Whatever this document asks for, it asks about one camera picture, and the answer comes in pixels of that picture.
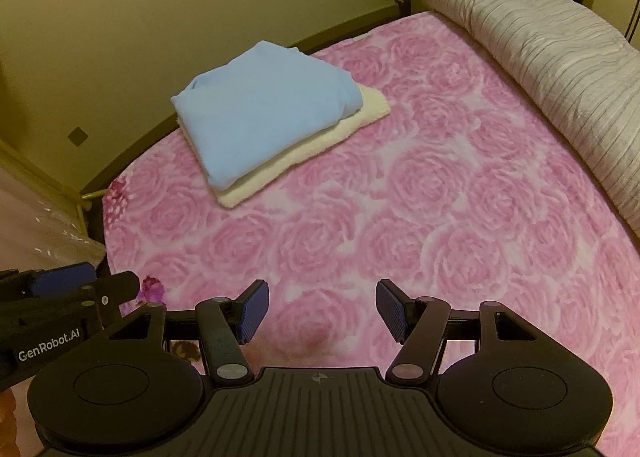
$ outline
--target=blue folded towel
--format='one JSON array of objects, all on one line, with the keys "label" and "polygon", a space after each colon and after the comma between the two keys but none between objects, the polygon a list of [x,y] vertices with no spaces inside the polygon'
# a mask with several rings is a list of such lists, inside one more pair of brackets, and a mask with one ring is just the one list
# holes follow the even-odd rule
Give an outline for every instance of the blue folded towel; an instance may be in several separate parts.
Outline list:
[{"label": "blue folded towel", "polygon": [[265,41],[171,100],[218,190],[363,105],[348,72]]}]

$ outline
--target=black robotic device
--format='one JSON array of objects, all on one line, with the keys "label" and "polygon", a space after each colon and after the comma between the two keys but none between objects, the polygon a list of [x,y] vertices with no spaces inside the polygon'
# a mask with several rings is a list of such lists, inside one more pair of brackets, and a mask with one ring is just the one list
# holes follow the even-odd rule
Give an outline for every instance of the black robotic device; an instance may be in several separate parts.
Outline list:
[{"label": "black robotic device", "polygon": [[139,291],[134,273],[96,278],[86,262],[0,271],[0,392],[120,320]]},{"label": "black robotic device", "polygon": [[[262,280],[190,311],[148,303],[48,364],[28,392],[42,457],[600,455],[607,383],[498,302],[451,310],[381,280],[377,309],[403,345],[384,379],[377,367],[255,376],[239,345],[268,304]],[[467,339],[475,353],[438,374],[447,341]],[[198,340],[206,375],[171,340]]]}]

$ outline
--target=pink rose pattern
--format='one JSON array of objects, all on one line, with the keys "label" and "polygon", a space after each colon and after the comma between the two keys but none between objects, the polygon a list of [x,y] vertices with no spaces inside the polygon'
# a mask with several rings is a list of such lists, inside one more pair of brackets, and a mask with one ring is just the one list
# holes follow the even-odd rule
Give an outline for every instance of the pink rose pattern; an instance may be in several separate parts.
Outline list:
[{"label": "pink rose pattern", "polygon": [[380,278],[460,309],[502,301],[606,376],[616,406],[599,446],[640,456],[640,257],[523,91],[430,13],[316,57],[382,90],[391,114],[232,210],[182,132],[158,142],[103,199],[111,270],[142,282],[123,312],[264,278],[270,311],[242,348],[253,367],[384,373],[399,345],[375,312]]}]

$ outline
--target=blue gripper pad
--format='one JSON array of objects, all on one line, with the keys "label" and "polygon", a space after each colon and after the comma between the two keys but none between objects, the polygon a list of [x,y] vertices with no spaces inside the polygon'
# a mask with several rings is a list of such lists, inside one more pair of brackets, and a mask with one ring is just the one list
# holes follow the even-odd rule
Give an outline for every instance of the blue gripper pad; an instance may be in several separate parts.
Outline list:
[{"label": "blue gripper pad", "polygon": [[242,301],[242,312],[237,339],[242,345],[251,341],[269,310],[269,286],[264,280],[255,281],[238,301]]},{"label": "blue gripper pad", "polygon": [[42,271],[31,287],[33,296],[55,298],[65,296],[84,283],[95,281],[95,269],[89,262],[76,263]]},{"label": "blue gripper pad", "polygon": [[401,298],[406,295],[390,280],[379,281],[376,287],[376,308],[386,327],[397,342],[404,343],[409,337],[409,321]]}]

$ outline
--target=baseboard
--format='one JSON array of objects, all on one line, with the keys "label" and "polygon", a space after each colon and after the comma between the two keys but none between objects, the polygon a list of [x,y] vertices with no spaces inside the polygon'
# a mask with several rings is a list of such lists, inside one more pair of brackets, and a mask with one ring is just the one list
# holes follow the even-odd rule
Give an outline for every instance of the baseboard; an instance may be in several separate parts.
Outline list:
[{"label": "baseboard", "polygon": [[364,14],[354,18],[353,20],[325,29],[318,34],[314,34],[309,38],[305,38],[292,44],[292,47],[297,47],[305,54],[312,54],[322,49],[326,49],[334,43],[346,40],[347,38],[359,36],[360,34],[364,34],[380,25],[397,20],[398,18],[400,18],[398,5],[389,5],[388,7],[383,7],[382,9]]},{"label": "baseboard", "polygon": [[[325,29],[318,34],[314,34],[309,38],[305,38],[292,44],[292,46],[298,47],[298,49],[306,54],[311,54],[333,45],[334,43],[338,43],[341,40],[364,34],[382,24],[397,20],[399,17],[399,7],[396,4],[390,5],[329,29]],[[109,163],[107,168],[98,173],[98,175],[94,177],[80,193],[85,195],[107,188],[107,186],[110,185],[111,182],[116,179],[116,177],[120,175],[127,166],[129,166],[129,164],[177,128],[177,116],[174,114],[167,117],[167,119],[157,125],[153,130],[143,135],[143,137],[127,148],[127,150],[117,156],[116,159]]]},{"label": "baseboard", "polygon": [[2,139],[0,139],[0,166],[43,198],[54,199],[55,204],[62,206],[70,215],[75,214],[77,205],[84,209],[91,207],[89,202],[82,201],[78,192],[61,184],[35,166]]}]

